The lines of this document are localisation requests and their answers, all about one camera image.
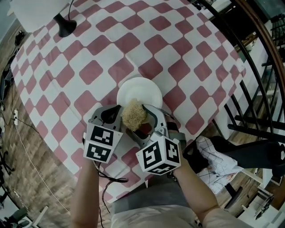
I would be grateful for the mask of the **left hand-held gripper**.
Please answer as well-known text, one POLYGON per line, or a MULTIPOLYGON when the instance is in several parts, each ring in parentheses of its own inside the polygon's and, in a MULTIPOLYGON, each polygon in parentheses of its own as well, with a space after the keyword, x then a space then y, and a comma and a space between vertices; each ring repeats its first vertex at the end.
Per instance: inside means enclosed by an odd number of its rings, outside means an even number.
POLYGON ((121 132, 120 105, 102 106, 95 110, 87 124, 83 156, 101 163, 108 163, 120 142, 121 132))

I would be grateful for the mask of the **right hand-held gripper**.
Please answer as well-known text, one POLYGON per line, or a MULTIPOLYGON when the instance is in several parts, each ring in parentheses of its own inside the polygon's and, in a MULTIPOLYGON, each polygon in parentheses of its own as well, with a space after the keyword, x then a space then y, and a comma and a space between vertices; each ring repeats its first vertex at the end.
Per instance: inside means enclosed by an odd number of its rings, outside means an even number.
POLYGON ((152 105, 143 105, 143 108, 151 116, 152 135, 128 128, 126 133, 141 149, 136 157, 142 171, 164 175, 181 166, 181 143, 176 138, 168 137, 166 119, 159 108, 152 105))

